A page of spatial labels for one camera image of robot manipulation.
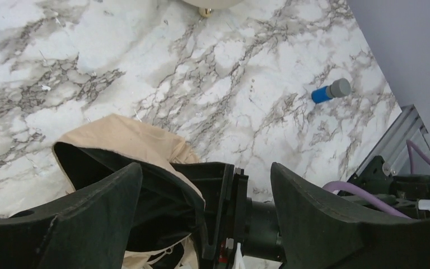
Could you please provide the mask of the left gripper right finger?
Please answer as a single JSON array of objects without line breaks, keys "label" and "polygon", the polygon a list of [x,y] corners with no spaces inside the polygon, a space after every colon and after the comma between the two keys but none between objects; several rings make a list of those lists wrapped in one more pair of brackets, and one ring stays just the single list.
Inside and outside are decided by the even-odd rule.
[{"label": "left gripper right finger", "polygon": [[286,268],[430,268],[430,219],[355,204],[280,163],[270,181]]}]

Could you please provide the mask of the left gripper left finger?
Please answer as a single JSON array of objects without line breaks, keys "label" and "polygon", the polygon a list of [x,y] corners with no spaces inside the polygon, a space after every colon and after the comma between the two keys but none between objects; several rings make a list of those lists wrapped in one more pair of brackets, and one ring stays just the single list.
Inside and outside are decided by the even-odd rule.
[{"label": "left gripper left finger", "polygon": [[121,268],[142,184],[136,163],[0,218],[0,268]]}]

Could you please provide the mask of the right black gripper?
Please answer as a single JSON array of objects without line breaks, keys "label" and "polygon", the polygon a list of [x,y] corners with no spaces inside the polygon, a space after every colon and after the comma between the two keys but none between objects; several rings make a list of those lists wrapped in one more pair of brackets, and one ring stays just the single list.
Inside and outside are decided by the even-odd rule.
[{"label": "right black gripper", "polygon": [[220,162],[173,167],[205,200],[204,223],[191,236],[199,268],[232,268],[245,239],[248,176],[243,169]]}]

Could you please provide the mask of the beige folding umbrella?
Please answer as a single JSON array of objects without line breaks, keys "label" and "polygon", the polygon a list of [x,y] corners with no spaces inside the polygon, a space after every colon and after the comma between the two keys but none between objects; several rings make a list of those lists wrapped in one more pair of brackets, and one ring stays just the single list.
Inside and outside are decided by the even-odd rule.
[{"label": "beige folding umbrella", "polygon": [[175,170],[176,164],[199,161],[184,138],[110,114],[65,133],[52,152],[74,190],[129,164],[141,166],[142,186],[125,268],[199,268],[194,234],[204,223],[205,200]]}]

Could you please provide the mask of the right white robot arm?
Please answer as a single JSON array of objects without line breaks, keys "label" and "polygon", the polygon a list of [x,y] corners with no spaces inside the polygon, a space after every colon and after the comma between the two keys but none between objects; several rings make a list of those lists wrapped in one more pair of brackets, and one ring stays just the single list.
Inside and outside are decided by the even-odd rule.
[{"label": "right white robot arm", "polygon": [[200,268],[241,268],[244,256],[281,268],[430,268],[430,176],[388,175],[375,156],[346,182],[318,187],[273,163],[273,202],[247,195],[225,163],[177,164],[207,203],[194,235]]}]

